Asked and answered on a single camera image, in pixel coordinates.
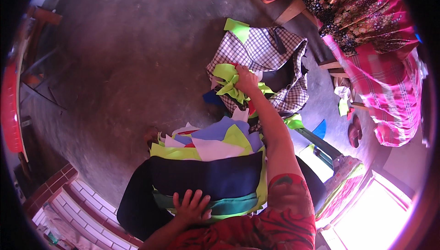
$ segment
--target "wooden chair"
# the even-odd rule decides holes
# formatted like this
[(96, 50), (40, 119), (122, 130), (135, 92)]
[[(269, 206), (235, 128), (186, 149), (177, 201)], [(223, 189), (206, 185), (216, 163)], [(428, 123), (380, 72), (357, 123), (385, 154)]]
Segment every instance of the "wooden chair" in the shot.
[[(306, 16), (316, 27), (318, 27), (318, 20), (316, 17), (307, 9), (302, 0), (293, 0), (292, 3), (281, 13), (280, 16), (275, 20), (276, 25), (283, 25), (290, 21), (299, 14)], [(343, 67), (336, 59), (331, 59), (323, 62), (319, 62), (318, 66), (321, 69), (328, 69), (330, 76), (332, 77), (342, 77), (349, 79), (347, 73), (345, 73)], [(353, 107), (360, 110), (368, 110), (366, 106), (360, 102), (352, 102)]]

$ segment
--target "wall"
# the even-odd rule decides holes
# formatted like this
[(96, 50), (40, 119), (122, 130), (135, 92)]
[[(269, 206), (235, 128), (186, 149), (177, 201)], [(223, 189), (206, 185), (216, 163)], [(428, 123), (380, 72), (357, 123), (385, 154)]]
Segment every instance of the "wall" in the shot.
[(419, 126), (414, 138), (401, 147), (393, 147), (383, 170), (395, 176), (417, 192), (425, 182), (428, 165), (427, 149), (421, 143), (422, 132)]

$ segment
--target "window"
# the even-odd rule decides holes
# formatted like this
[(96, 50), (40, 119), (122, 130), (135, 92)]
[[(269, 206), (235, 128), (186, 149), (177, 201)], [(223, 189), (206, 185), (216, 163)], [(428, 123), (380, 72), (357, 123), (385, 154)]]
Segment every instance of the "window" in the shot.
[(333, 227), (348, 250), (388, 249), (410, 215), (409, 198), (399, 189), (388, 186), (389, 181), (388, 184), (383, 177), (376, 173), (374, 176), (356, 203)]

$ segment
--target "plaid bag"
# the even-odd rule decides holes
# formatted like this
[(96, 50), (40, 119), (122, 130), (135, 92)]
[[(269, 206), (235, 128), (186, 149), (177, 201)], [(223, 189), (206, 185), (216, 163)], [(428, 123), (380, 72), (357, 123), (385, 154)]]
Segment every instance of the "plaid bag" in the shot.
[[(300, 110), (308, 100), (307, 75), (301, 73), (301, 57), (305, 54), (307, 39), (288, 32), (283, 27), (250, 28), (249, 38), (243, 44), (231, 31), (224, 35), (212, 61), (206, 67), (209, 79), (217, 64), (238, 63), (248, 66), (254, 72), (266, 72), (280, 69), (292, 57), (295, 74), (292, 82), (273, 95), (269, 101), (278, 113), (293, 115)], [(223, 86), (217, 85), (217, 92)], [(220, 95), (228, 110), (233, 113), (236, 107), (245, 110), (243, 105), (228, 94)], [(260, 122), (250, 127), (251, 131), (260, 130)]]

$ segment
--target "pink plaid sarong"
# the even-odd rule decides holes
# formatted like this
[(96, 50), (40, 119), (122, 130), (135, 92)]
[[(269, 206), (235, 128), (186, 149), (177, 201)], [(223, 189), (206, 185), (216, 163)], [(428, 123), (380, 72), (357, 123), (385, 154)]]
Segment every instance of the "pink plaid sarong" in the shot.
[(404, 60), (376, 54), (370, 44), (345, 57), (330, 35), (323, 38), (377, 124), (379, 143), (399, 147), (412, 139), (421, 118), (421, 62), (414, 48)]

